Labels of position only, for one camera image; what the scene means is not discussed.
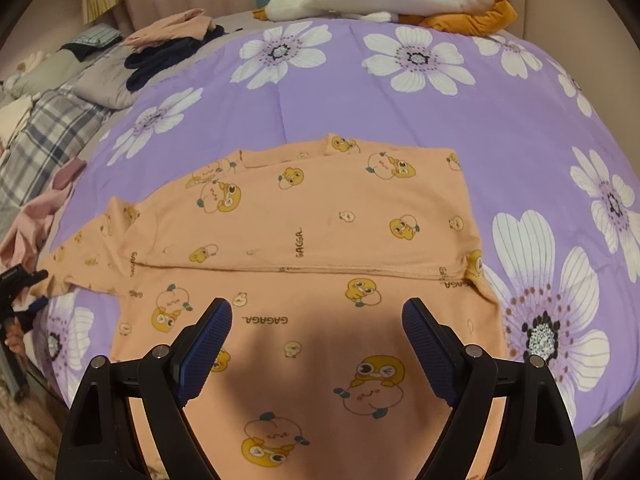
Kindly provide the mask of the person's left hand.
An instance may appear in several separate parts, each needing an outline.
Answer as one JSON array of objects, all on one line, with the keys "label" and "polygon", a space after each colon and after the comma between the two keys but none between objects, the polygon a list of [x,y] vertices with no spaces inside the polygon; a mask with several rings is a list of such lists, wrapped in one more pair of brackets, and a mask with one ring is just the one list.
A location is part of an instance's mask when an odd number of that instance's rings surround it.
[{"label": "person's left hand", "polygon": [[6,340],[4,343],[23,362],[27,360],[25,332],[19,318],[14,318],[6,329]]}]

